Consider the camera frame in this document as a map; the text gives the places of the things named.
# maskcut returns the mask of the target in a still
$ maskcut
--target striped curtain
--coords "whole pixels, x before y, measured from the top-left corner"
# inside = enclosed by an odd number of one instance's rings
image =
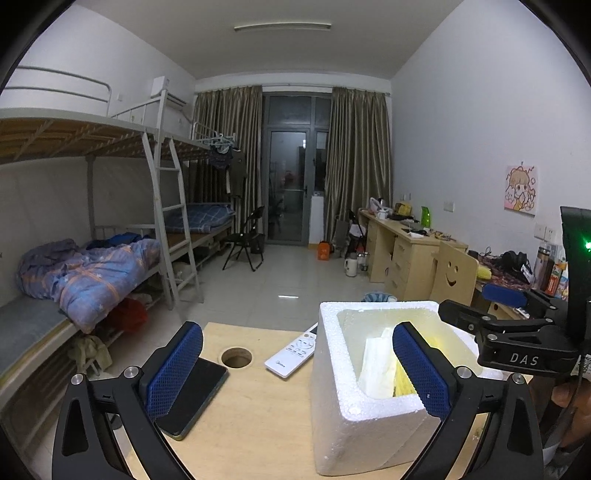
[[[246,159],[243,197],[232,199],[236,210],[235,231],[261,204],[262,87],[237,87],[199,93],[195,120],[225,135],[236,134],[236,147]],[[204,160],[191,162],[187,198],[189,202],[227,202],[226,174]]]
[[[391,196],[390,127],[383,93],[333,88],[324,187],[324,234],[337,219]]]

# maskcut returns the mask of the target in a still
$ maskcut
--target plaid bedding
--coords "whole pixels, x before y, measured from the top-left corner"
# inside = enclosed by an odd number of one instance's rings
[[[234,210],[227,203],[188,203],[187,216],[192,233],[209,233],[234,216]],[[174,210],[164,220],[166,231],[183,233],[183,212]]]
[[[24,254],[17,286],[30,297],[53,299],[80,330],[90,333],[159,258],[160,244],[152,239],[90,250],[67,239]]]

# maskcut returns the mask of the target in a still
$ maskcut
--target ceiling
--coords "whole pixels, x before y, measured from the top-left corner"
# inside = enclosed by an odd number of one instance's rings
[[[346,72],[390,79],[462,0],[79,0],[195,78],[243,72]],[[330,22],[330,31],[236,25]]]

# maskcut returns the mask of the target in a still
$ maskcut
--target white thermos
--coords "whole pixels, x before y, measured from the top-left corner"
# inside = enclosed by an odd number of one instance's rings
[[[345,260],[345,274],[348,277],[355,277],[357,275],[357,259],[347,258]]]

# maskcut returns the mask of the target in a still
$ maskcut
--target electrical outlet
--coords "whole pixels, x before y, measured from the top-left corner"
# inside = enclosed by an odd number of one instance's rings
[[[543,240],[546,236],[546,226],[541,223],[536,223],[534,227],[534,237]]]
[[[554,229],[550,228],[549,226],[546,227],[546,233],[544,235],[544,240],[550,243],[554,243]]]

